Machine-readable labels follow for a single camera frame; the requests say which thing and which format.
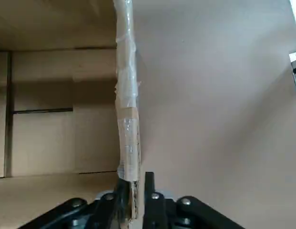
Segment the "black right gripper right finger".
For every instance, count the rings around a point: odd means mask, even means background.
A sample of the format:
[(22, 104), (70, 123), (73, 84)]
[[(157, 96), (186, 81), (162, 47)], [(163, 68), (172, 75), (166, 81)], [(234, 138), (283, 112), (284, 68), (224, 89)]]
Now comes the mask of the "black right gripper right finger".
[(145, 173), (144, 229), (242, 229), (238, 223), (193, 196), (176, 201), (155, 189), (153, 172)]

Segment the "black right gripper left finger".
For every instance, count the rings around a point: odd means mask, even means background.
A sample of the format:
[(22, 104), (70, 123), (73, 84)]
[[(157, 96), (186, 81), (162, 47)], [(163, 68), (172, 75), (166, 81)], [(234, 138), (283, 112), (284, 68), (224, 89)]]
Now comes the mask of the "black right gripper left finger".
[(88, 203), (72, 198), (31, 221), (32, 229), (120, 229), (127, 221), (129, 182), (118, 179), (112, 192)]

